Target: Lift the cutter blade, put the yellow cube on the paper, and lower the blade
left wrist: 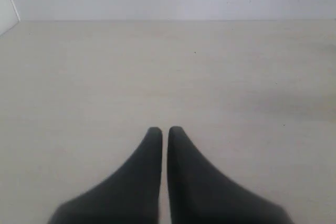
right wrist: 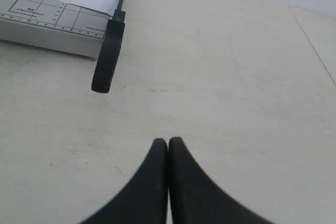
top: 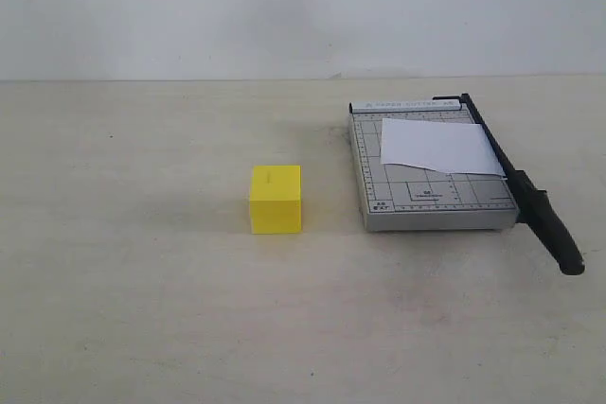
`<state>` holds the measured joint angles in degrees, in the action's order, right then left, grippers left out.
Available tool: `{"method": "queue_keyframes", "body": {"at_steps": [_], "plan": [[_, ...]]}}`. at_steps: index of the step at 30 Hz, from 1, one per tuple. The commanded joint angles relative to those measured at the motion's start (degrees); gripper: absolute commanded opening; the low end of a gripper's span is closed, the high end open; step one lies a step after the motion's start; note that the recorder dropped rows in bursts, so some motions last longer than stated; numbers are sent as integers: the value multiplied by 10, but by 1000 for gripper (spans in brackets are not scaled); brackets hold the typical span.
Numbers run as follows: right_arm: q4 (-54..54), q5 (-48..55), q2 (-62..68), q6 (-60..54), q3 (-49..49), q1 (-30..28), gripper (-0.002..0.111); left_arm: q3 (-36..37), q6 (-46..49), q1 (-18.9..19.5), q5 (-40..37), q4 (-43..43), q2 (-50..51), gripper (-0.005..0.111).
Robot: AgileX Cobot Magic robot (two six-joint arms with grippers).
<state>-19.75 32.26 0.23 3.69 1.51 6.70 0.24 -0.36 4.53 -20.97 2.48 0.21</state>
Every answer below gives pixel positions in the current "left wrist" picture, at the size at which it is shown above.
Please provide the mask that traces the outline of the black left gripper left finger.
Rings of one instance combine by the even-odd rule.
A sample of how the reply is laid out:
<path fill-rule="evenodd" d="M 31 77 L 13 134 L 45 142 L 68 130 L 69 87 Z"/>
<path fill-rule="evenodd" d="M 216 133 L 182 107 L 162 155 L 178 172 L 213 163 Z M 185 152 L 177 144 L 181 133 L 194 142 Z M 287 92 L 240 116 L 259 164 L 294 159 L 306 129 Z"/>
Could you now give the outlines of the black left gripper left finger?
<path fill-rule="evenodd" d="M 149 128 L 116 172 L 61 204 L 49 223 L 158 223 L 162 138 L 160 128 Z"/>

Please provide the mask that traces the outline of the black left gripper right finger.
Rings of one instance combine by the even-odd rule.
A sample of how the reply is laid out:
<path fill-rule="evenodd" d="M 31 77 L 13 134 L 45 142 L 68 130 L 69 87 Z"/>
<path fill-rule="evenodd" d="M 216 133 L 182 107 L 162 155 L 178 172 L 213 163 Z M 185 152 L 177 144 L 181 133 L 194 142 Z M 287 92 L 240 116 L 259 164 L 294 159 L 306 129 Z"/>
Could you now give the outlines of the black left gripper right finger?
<path fill-rule="evenodd" d="M 167 183 L 172 223 L 292 223 L 279 205 L 221 173 L 180 126 L 169 130 Z"/>

